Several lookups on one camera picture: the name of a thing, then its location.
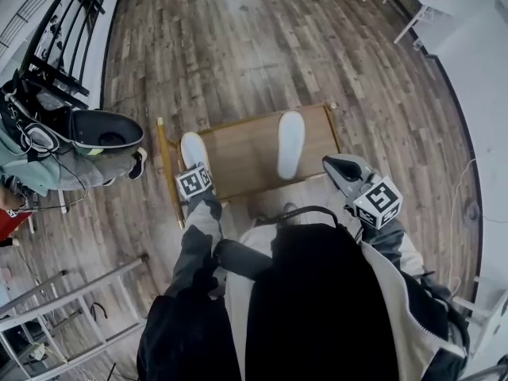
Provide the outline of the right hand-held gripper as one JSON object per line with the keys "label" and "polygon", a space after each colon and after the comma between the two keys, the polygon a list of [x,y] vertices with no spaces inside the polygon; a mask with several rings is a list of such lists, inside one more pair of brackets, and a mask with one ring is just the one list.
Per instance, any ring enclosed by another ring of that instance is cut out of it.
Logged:
{"label": "right hand-held gripper", "polygon": [[402,194],[389,177],[382,177],[364,158],[334,154],[324,156],[322,164],[334,186],[344,194],[352,215],[366,225],[381,229],[400,212]]}

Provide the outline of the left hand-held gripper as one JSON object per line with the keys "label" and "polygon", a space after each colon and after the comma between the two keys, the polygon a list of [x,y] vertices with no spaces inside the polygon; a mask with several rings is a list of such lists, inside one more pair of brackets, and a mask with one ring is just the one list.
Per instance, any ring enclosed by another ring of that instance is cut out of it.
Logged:
{"label": "left hand-held gripper", "polygon": [[181,201],[188,202],[206,191],[213,191],[211,175],[204,164],[196,164],[175,177],[175,185]]}

